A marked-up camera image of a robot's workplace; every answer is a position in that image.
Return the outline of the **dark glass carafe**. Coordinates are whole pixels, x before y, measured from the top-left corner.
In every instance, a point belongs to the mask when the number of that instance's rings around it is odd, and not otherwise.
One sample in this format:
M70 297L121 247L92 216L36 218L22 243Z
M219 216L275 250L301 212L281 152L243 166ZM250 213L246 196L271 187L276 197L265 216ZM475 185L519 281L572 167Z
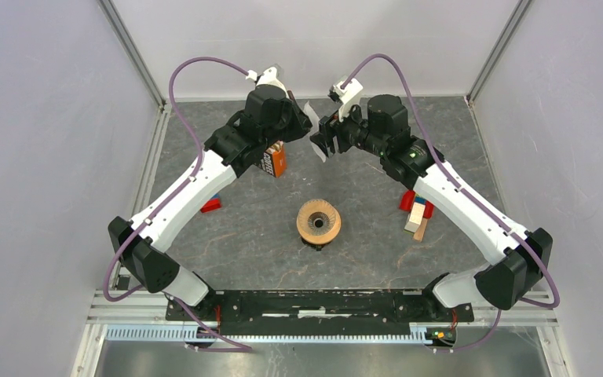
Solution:
M322 244L318 244L318 243L310 243L306 240L302 240L303 244L307 247L311 247L313 250L315 251L322 251L326 246L330 245L331 242L329 243L322 243Z

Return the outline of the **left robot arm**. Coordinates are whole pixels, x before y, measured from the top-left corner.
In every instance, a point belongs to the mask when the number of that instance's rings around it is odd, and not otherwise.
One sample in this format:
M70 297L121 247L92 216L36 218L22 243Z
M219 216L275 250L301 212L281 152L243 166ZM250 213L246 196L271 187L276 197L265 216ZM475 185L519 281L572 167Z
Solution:
M256 87L244 108L212 133L200 157L158 199L129 220L115 217L109 223L115 260L147 291L179 298L197 320L209 318L215 310L210 287L167 250L201 207L258 164L267 148L302 139L318 123L310 105L300 107L288 92Z

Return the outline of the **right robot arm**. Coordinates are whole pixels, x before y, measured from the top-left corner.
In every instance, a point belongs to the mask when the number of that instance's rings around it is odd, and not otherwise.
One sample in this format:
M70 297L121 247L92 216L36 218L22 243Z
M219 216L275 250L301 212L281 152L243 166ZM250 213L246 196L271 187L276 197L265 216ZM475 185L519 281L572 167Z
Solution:
M443 320L455 306L485 300L501 310L527 302L526 294L543 278L553 246L543 228L534 231L508 218L484 199L426 141L411 133L409 115L400 97L381 94L366 107L318 117L306 104L311 119L310 141L324 157L352 147L380 159L393 180L429 201L459 227L485 259L483 266L446 273L431 283L422 299L422 311L431 320Z

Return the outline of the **white paper coffee filter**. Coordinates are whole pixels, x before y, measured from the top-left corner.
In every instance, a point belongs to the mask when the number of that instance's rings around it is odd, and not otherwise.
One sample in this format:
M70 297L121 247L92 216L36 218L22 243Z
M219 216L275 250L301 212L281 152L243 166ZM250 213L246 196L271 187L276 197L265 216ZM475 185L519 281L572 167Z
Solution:
M320 160L325 163L328 158L328 152L325 138L320 132L320 117L309 101L305 102L302 111L307 115L311 122L309 142L312 150L320 158Z

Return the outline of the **clear glass dripper cone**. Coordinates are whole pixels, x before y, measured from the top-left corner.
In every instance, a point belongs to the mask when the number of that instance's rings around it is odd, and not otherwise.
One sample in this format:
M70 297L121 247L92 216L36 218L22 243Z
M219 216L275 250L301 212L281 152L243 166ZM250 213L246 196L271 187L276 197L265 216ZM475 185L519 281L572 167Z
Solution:
M313 235L328 233L337 222L335 209L325 202L313 201L303 207L304 214L301 216L305 229Z

